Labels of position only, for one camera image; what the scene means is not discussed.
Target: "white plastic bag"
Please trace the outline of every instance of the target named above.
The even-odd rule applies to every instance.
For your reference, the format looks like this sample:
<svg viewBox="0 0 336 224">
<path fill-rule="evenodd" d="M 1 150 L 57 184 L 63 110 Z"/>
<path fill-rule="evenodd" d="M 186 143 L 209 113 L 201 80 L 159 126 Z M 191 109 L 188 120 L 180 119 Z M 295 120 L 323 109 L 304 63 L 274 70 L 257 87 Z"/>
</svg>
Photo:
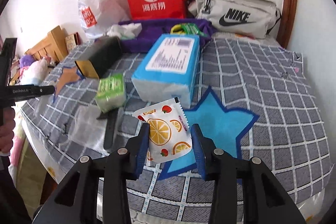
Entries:
<svg viewBox="0 0 336 224">
<path fill-rule="evenodd" d="M 23 72 L 21 85 L 40 85 L 48 73 L 48 63 L 46 59 L 35 61 Z"/>
<path fill-rule="evenodd" d="M 81 27 L 88 39 L 101 37 L 113 24 L 129 20 L 115 0 L 77 0 Z"/>
<path fill-rule="evenodd" d="M 71 125 L 68 139 L 104 153 L 104 138 L 107 120 L 97 120 L 100 109 L 97 106 L 80 105 L 76 111 L 74 124 Z"/>
</svg>

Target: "person's hand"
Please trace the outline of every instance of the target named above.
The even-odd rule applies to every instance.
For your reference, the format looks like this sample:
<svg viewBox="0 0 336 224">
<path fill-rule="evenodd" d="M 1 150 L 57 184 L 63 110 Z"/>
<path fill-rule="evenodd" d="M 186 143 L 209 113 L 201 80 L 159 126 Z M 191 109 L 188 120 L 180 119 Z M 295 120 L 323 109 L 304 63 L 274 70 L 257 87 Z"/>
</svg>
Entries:
<svg viewBox="0 0 336 224">
<path fill-rule="evenodd" d="M 5 108 L 3 110 L 4 125 L 0 127 L 0 151 L 2 153 L 8 153 L 13 147 L 13 138 L 15 127 L 15 111 L 13 108 Z"/>
</svg>

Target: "blue star pattern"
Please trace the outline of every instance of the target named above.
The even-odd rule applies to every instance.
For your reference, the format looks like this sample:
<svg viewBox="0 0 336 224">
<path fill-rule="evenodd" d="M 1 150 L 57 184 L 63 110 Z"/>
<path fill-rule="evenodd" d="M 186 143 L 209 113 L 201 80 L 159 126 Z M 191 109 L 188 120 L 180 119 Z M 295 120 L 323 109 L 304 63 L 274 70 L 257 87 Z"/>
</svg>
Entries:
<svg viewBox="0 0 336 224">
<path fill-rule="evenodd" d="M 216 147 L 231 156 L 241 159 L 241 138 L 251 129 L 259 116 L 244 108 L 227 109 L 209 86 L 198 104 L 192 109 L 184 110 L 191 127 L 199 124 L 205 137 L 211 138 Z M 176 176 L 196 168 L 194 151 L 167 162 L 159 180 Z"/>
</svg>

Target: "plaid bedsheet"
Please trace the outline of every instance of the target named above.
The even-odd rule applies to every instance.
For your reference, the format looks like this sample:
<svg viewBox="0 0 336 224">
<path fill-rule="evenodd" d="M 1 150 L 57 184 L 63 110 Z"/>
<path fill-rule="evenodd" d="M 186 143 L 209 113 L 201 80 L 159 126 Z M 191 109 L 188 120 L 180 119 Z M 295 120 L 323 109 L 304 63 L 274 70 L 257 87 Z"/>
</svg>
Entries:
<svg viewBox="0 0 336 224">
<path fill-rule="evenodd" d="M 45 80 L 56 81 L 63 66 L 74 66 L 87 45 L 78 46 Z M 132 113 L 150 103 L 140 100 L 131 75 L 144 54 L 124 54 L 108 74 L 124 72 L 127 102 L 115 139 L 115 149 L 137 135 L 141 123 Z M 303 74 L 302 55 L 277 47 L 216 38 L 202 50 L 192 105 L 211 85 L 227 108 L 243 107 L 260 115 L 241 140 L 243 159 L 260 157 L 295 203 L 320 192 L 331 172 L 329 147 L 313 92 Z M 46 113 L 34 117 L 37 99 L 22 108 L 27 125 L 51 157 L 67 172 L 82 156 L 98 158 L 94 151 L 67 141 L 68 130 L 80 104 L 95 104 L 98 80 L 66 85 Z M 127 182 L 129 206 L 136 211 L 171 220 L 207 222 L 213 183 L 201 180 L 197 170 L 157 181 L 162 166 L 144 167 L 136 182 Z M 243 192 L 238 188 L 237 221 L 243 217 Z M 102 193 L 102 182 L 99 192 Z"/>
</svg>

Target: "nike swoosh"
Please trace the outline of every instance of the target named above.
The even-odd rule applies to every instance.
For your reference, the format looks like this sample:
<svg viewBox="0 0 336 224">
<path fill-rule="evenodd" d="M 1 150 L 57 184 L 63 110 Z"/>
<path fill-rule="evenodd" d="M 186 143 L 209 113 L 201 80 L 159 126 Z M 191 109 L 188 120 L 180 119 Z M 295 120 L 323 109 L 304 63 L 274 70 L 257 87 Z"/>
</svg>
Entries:
<svg viewBox="0 0 336 224">
<path fill-rule="evenodd" d="M 229 27 L 229 26 L 234 26 L 234 25 L 241 25 L 241 24 L 249 24 L 249 23 L 255 23 L 255 21 L 253 22 L 226 22 L 225 19 L 224 19 L 225 15 L 222 16 L 219 20 L 219 24 L 224 26 L 224 27 Z"/>
</svg>

